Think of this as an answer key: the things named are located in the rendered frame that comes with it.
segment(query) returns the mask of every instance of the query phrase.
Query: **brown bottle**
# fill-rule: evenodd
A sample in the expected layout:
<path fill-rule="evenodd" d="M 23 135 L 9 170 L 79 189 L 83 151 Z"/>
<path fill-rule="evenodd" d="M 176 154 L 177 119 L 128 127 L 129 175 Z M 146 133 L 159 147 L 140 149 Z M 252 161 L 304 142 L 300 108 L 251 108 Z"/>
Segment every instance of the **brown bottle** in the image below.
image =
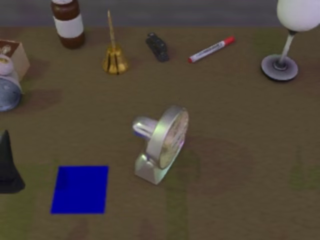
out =
<path fill-rule="evenodd" d="M 55 28 L 63 46 L 77 49 L 85 43 L 78 0 L 51 0 Z"/>

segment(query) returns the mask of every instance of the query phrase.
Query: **red marker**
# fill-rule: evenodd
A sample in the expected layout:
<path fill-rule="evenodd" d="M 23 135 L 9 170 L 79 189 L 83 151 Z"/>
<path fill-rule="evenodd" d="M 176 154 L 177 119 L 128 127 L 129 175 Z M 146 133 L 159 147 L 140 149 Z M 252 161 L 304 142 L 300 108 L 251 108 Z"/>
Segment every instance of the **red marker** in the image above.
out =
<path fill-rule="evenodd" d="M 192 64 L 200 59 L 203 59 L 204 57 L 206 57 L 210 54 L 213 54 L 214 52 L 216 52 L 220 49 L 223 49 L 224 47 L 232 44 L 235 40 L 236 39 L 234 36 L 227 37 L 225 40 L 220 41 L 220 42 L 192 55 L 191 57 L 188 58 L 188 62 Z"/>

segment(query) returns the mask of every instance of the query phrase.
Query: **silver base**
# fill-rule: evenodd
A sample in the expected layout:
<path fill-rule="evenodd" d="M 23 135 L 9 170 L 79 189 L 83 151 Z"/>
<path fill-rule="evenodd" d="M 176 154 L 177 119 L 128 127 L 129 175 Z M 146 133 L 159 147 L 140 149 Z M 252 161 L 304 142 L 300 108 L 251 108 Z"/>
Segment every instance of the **silver base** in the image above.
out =
<path fill-rule="evenodd" d="M 173 163 L 174 160 L 165 169 L 160 169 L 157 165 L 153 164 L 152 160 L 149 160 L 148 157 L 142 153 L 135 161 L 134 173 L 138 177 L 154 185 L 158 185 L 164 179 Z"/>
<path fill-rule="evenodd" d="M 298 75 L 298 66 L 294 60 L 289 57 L 284 59 L 285 67 L 277 67 L 277 61 L 281 55 L 274 54 L 266 56 L 261 62 L 261 69 L 263 73 L 271 80 L 277 82 L 288 82 L 293 80 Z"/>

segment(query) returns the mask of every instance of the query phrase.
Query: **black object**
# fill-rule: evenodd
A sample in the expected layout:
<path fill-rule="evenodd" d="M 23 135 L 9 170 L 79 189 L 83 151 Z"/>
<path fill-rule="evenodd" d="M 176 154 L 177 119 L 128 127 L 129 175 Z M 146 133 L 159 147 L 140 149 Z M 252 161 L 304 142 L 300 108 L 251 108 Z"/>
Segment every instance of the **black object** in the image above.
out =
<path fill-rule="evenodd" d="M 18 193 L 25 187 L 14 164 L 9 132 L 5 130 L 0 137 L 0 194 Z"/>
<path fill-rule="evenodd" d="M 163 63 L 169 61 L 166 43 L 154 32 L 150 32 L 147 35 L 147 39 L 145 40 L 145 42 L 159 62 Z"/>

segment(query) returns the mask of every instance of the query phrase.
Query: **blue sticky note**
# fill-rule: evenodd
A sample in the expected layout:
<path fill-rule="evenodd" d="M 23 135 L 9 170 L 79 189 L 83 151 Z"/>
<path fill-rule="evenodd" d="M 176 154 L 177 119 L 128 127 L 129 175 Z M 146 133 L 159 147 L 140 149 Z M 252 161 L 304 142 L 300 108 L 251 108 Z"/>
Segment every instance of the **blue sticky note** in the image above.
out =
<path fill-rule="evenodd" d="M 60 166 L 51 214 L 104 214 L 108 166 Z"/>

